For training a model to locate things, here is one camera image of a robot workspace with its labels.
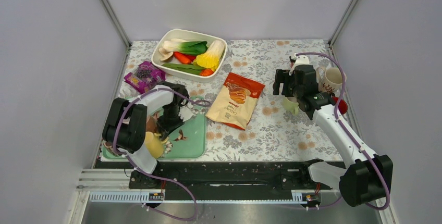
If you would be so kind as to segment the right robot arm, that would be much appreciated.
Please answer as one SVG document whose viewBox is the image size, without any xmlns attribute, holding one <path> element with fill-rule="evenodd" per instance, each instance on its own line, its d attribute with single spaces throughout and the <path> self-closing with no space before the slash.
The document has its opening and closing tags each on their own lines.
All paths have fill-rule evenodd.
<svg viewBox="0 0 442 224">
<path fill-rule="evenodd" d="M 336 102 L 326 92 L 320 92 L 316 71 L 311 65 L 298 65 L 292 70 L 277 69 L 273 94 L 294 97 L 302 112 L 318 125 L 339 152 L 345 168 L 325 161 L 315 161 L 300 172 L 300 184 L 311 189 L 318 183 L 338 190 L 351 207 L 385 199 L 384 210 L 390 204 L 392 160 L 369 148 L 342 118 Z"/>
</svg>

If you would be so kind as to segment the cream floral mug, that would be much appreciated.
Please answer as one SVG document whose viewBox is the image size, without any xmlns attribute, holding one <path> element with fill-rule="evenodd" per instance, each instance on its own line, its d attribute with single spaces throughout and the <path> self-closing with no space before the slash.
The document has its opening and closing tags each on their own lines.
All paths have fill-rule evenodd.
<svg viewBox="0 0 442 224">
<path fill-rule="evenodd" d="M 347 78 L 345 74 L 341 74 L 339 68 L 325 68 L 323 66 L 316 68 L 316 77 L 319 91 L 327 93 L 336 93 Z"/>
</svg>

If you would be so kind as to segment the red mug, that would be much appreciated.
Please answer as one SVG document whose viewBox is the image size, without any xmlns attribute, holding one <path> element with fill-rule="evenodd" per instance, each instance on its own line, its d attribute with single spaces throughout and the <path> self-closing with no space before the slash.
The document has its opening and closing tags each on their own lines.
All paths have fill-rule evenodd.
<svg viewBox="0 0 442 224">
<path fill-rule="evenodd" d="M 348 104 L 343 99 L 338 103 L 338 99 L 339 98 L 336 97 L 336 96 L 333 96 L 332 99 L 335 101 L 336 105 L 338 106 L 339 112 L 342 115 L 344 115 L 348 111 L 348 109 L 349 109 Z"/>
</svg>

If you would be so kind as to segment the light green mug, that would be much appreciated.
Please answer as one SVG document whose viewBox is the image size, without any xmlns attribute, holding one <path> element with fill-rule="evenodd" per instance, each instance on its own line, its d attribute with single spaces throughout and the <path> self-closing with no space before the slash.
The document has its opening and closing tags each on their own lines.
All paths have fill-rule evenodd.
<svg viewBox="0 0 442 224">
<path fill-rule="evenodd" d="M 299 104 L 295 97 L 284 97 L 282 106 L 286 111 L 289 111 L 293 115 L 299 114 Z"/>
</svg>

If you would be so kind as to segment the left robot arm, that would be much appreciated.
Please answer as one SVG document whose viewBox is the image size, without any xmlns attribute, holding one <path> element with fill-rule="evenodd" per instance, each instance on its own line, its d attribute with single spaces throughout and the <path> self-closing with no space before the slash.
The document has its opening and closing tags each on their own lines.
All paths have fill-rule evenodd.
<svg viewBox="0 0 442 224">
<path fill-rule="evenodd" d="M 155 170 L 157 159 L 144 145 L 147 117 L 157 109 L 163 110 L 155 129 L 161 140 L 165 140 L 184 124 L 179 113 L 188 102 L 190 100 L 186 87 L 170 82 L 160 82 L 132 102 L 123 98 L 112 101 L 102 138 L 112 142 L 114 152 L 125 155 L 134 168 L 143 173 L 141 180 L 149 188 L 159 186 L 162 175 Z"/>
</svg>

